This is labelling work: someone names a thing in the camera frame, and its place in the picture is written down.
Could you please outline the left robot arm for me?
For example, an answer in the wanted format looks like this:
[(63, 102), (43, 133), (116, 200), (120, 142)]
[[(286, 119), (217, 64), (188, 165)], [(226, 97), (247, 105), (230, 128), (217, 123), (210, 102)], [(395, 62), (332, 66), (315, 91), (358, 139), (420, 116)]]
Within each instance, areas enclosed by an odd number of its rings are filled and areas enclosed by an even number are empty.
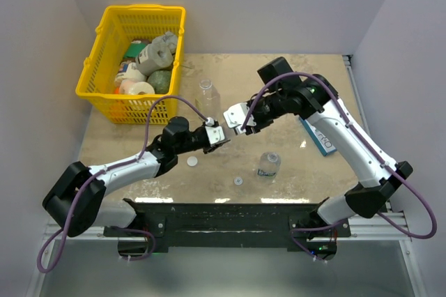
[(127, 185), (166, 174), (177, 165), (180, 154), (210, 153), (229, 140), (217, 121), (203, 122), (196, 130), (189, 125), (186, 118), (176, 116), (142, 153), (105, 165), (70, 164), (43, 199), (43, 208), (69, 237), (110, 224), (120, 226), (129, 236), (140, 234), (144, 219), (131, 206), (113, 213), (102, 201)]

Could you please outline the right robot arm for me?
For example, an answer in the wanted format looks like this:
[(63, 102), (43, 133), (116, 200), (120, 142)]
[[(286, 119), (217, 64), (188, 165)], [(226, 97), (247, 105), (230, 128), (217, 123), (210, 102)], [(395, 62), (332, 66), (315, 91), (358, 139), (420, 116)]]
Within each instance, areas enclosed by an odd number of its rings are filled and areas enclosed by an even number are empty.
[(259, 132), (285, 114), (299, 116), (329, 139), (357, 176), (354, 188), (318, 205), (311, 214), (312, 231), (327, 236), (338, 221), (354, 215), (372, 218), (412, 174), (412, 166), (397, 162), (371, 140), (324, 76), (302, 80), (292, 75), (282, 56), (257, 73), (269, 93), (260, 92), (248, 103), (255, 125), (247, 133)]

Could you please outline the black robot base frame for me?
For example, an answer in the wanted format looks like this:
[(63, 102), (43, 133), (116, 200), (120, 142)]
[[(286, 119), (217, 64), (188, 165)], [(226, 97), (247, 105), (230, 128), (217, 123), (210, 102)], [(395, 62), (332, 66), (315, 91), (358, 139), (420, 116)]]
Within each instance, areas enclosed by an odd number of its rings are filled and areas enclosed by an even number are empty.
[(106, 227), (118, 239), (118, 252), (136, 257), (145, 251), (170, 248), (303, 248), (331, 259), (337, 242), (351, 236), (348, 220), (324, 231), (313, 231), (313, 204), (178, 204), (127, 203), (137, 216), (127, 231)]

